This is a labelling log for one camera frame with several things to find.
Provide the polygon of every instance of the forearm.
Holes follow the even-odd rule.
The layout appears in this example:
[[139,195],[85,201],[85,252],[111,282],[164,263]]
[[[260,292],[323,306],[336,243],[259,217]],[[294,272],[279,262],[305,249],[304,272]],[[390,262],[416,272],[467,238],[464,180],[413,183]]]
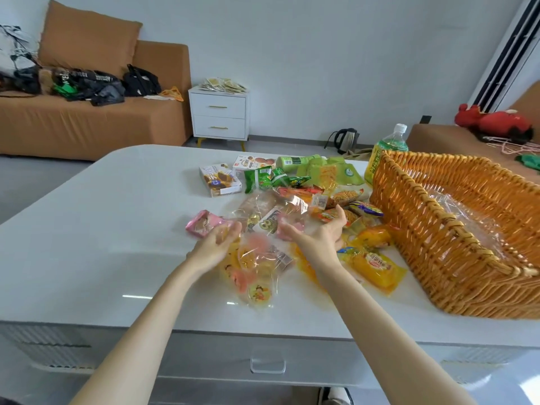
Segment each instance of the forearm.
[[318,277],[390,403],[475,403],[347,271],[332,267]]
[[196,280],[190,263],[167,278],[71,405],[146,405],[182,301]]

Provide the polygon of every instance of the white sneaker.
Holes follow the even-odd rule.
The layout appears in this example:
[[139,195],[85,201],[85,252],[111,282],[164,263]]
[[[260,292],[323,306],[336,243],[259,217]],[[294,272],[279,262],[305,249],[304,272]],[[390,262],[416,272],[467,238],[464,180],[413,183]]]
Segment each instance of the white sneaker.
[[347,388],[323,387],[319,389],[317,405],[354,405]]

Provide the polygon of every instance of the table drawer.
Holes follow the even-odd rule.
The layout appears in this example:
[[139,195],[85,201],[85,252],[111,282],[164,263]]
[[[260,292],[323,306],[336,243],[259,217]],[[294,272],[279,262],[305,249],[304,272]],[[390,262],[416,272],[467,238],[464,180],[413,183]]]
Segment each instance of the table drawer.
[[218,118],[216,116],[193,116],[193,135],[211,138],[246,138],[246,121],[236,118]]
[[246,118],[246,98],[236,96],[192,94],[191,113],[224,118]]
[[354,342],[173,333],[158,376],[357,386],[368,373]]

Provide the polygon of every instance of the yellow label bottle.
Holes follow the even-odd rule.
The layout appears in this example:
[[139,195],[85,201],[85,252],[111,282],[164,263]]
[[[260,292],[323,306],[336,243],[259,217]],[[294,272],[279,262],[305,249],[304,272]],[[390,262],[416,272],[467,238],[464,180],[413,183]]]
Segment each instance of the yellow label bottle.
[[379,166],[381,161],[382,151],[383,150],[399,150],[401,152],[407,152],[409,147],[403,139],[403,135],[407,130],[407,125],[398,123],[394,128],[394,133],[387,136],[386,138],[381,139],[375,147],[371,157],[369,158],[368,167],[366,168],[366,174],[364,175],[364,180],[369,185],[373,186],[373,177],[375,176],[375,171]]

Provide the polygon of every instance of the plastic bottle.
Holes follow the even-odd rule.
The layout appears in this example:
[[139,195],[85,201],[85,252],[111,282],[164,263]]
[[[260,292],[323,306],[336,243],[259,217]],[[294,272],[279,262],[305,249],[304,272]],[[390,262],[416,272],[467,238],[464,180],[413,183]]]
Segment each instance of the plastic bottle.
[[307,165],[312,159],[320,158],[320,155],[311,156],[280,156],[276,163],[276,167],[283,169],[285,173],[296,170],[300,165]]
[[379,166],[379,162],[381,161],[383,150],[399,150],[400,152],[409,151],[409,147],[403,138],[406,130],[407,125],[398,123],[395,126],[392,135],[388,135],[386,138],[381,139],[373,148],[373,152],[369,158],[368,167],[366,169],[366,174],[364,176],[365,181],[371,186],[373,186],[373,176],[375,175],[377,166]]

